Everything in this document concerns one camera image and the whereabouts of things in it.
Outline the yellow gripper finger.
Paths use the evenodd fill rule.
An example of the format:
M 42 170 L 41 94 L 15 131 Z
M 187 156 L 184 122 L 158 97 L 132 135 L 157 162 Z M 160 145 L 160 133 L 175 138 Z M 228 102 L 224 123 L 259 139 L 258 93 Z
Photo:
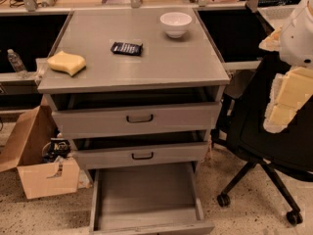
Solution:
M 313 70 L 293 66 L 285 74 L 277 73 L 271 85 L 264 129 L 270 133 L 283 131 L 312 96 Z
M 281 28 L 275 29 L 269 36 L 259 43 L 259 48 L 265 51 L 279 51 Z

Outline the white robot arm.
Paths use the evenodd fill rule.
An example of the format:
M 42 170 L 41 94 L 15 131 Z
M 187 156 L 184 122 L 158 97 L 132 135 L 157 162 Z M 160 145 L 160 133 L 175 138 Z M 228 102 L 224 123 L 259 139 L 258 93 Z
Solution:
M 301 0 L 284 23 L 263 39 L 259 48 L 278 51 L 291 66 L 277 73 L 271 85 L 270 102 L 263 127 L 279 133 L 288 127 L 296 113 L 313 96 L 313 0 Z

